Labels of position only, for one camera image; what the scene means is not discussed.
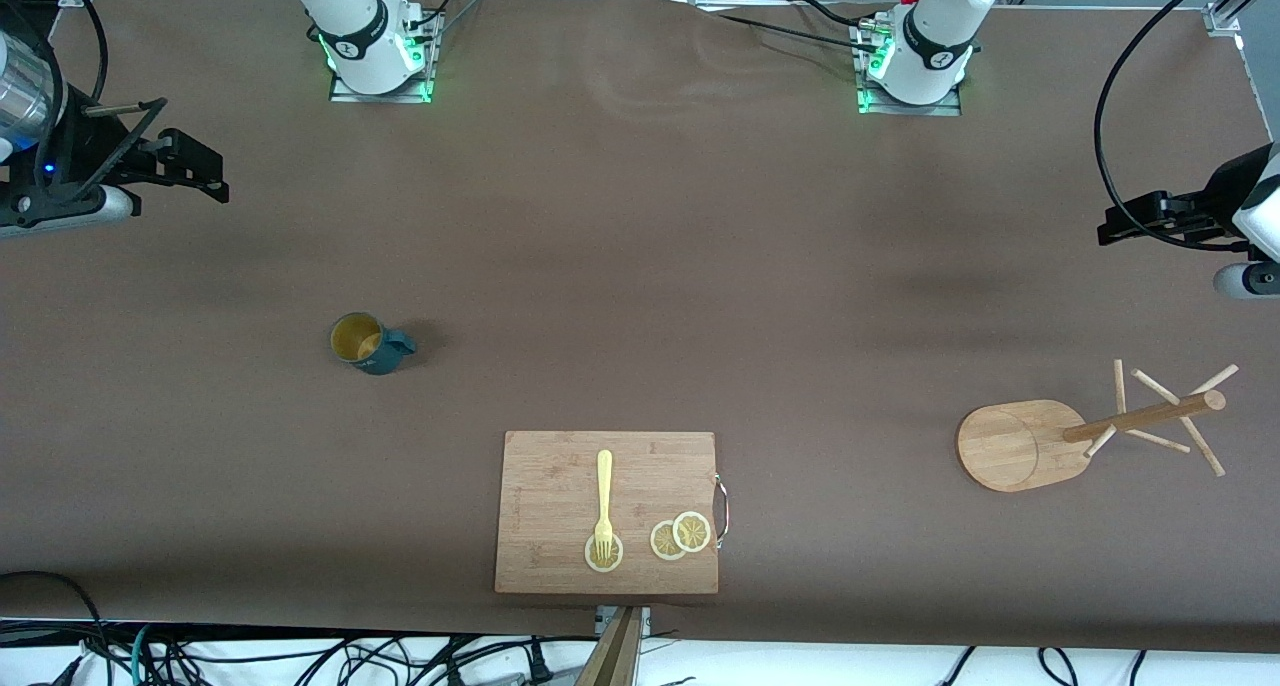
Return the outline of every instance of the blue mug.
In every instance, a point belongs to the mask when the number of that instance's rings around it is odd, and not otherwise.
[[[338,358],[371,376],[396,371],[417,346],[404,331],[383,326],[371,314],[347,314],[329,331],[329,347]]]

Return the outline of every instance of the white floor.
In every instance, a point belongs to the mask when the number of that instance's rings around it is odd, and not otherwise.
[[[503,639],[489,639],[477,645]],[[375,648],[384,640],[370,640]],[[242,658],[315,651],[333,640],[241,641],[193,645],[191,655]],[[443,639],[404,641],[411,657],[430,658]],[[553,671],[580,667],[590,654],[589,642],[557,642],[544,646]],[[694,677],[691,686],[749,685],[849,685],[849,686],[937,686],[947,677],[963,649],[956,646],[872,646],[818,644],[750,644],[731,641],[645,641],[637,686],[667,686]],[[0,686],[29,686],[52,681],[79,653],[74,646],[0,649]],[[1068,654],[1082,686],[1126,686],[1134,651],[1074,649]],[[1066,677],[1055,657],[1051,666]],[[288,686],[312,658],[261,664],[204,664],[211,686]],[[330,660],[311,681],[330,686],[338,681],[342,659]],[[512,649],[476,662],[462,671],[467,686],[483,686],[527,673],[525,654]],[[116,669],[118,685],[128,685],[128,673]],[[403,671],[399,683],[403,683]],[[430,677],[422,683],[429,683]],[[90,658],[82,664],[74,686],[102,685],[105,664]],[[1280,683],[1280,655],[1198,654],[1152,651],[1138,674],[1139,686],[1262,686]],[[393,673],[362,668],[351,686],[394,686]],[[956,680],[956,686],[1052,686],[1041,671],[1036,649],[979,648]]]

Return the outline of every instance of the fork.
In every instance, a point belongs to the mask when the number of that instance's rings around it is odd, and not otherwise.
[[[613,553],[613,525],[609,523],[609,481],[613,479],[613,452],[595,454],[595,480],[600,488],[600,518],[595,522],[593,553],[596,563],[605,563]]]

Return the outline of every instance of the tabletop surface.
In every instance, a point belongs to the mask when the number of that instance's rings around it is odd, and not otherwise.
[[[416,108],[326,102],[296,0],[97,3],[104,102],[166,95],[233,200],[142,186],[128,224],[0,244],[0,567],[111,618],[589,631],[598,599],[493,591],[503,434],[713,431],[721,591],[654,630],[1280,646],[1275,307],[1213,294],[1225,259],[1094,241],[1093,106],[1149,12],[997,8],[964,116],[901,118],[856,113],[842,49],[677,3],[485,0]],[[92,83],[83,13],[55,45]],[[1194,12],[1107,120],[1125,195],[1266,142]],[[422,353],[337,362],[351,311]],[[965,475],[965,413],[1108,416],[1114,357],[1181,392],[1239,363],[1199,421],[1225,477],[1123,436],[1023,494]]]

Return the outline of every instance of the metal cylinder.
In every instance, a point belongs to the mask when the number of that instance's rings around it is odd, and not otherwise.
[[[0,31],[0,140],[14,152],[31,148],[44,134],[54,76],[47,63],[10,35]]]

